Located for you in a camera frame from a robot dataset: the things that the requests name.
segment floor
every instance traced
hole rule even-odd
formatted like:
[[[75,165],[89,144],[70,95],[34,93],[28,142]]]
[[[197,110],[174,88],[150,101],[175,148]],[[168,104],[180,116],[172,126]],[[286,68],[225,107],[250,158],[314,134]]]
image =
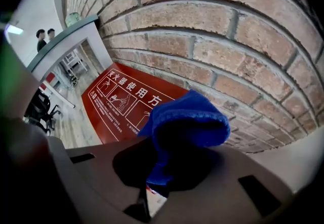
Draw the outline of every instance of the floor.
[[[60,85],[55,87],[63,97],[75,105],[75,108],[68,107],[54,95],[50,98],[50,111],[56,104],[60,106],[61,111],[60,115],[54,115],[55,131],[51,132],[51,136],[60,138],[65,148],[102,144],[88,119],[81,99],[83,92],[96,77],[90,70],[86,72],[81,66],[75,68],[75,73],[79,81],[73,90],[64,89]]]

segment red object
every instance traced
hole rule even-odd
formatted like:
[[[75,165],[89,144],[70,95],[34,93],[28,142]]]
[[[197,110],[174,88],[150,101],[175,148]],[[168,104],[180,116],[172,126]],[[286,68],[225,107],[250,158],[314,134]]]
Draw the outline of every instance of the red object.
[[[49,75],[46,77],[46,81],[48,81],[49,83],[54,79],[55,75],[51,72],[49,73]],[[41,84],[40,87],[45,90],[46,86],[45,84]]]
[[[82,101],[103,143],[134,138],[152,109],[188,91],[147,73],[114,63],[87,88]]]

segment office chair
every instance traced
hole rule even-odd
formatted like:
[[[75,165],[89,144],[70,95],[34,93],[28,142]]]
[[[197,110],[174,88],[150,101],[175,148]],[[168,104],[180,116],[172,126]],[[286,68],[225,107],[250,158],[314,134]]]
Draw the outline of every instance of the office chair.
[[[53,116],[56,113],[61,114],[59,110],[55,110],[59,107],[58,105],[55,105],[52,111],[48,113],[50,107],[50,99],[38,89],[25,113],[25,117],[28,118],[29,123],[39,126],[45,133],[49,132],[49,134],[51,133],[51,129],[54,130]],[[41,119],[46,122],[46,128],[40,123]]]

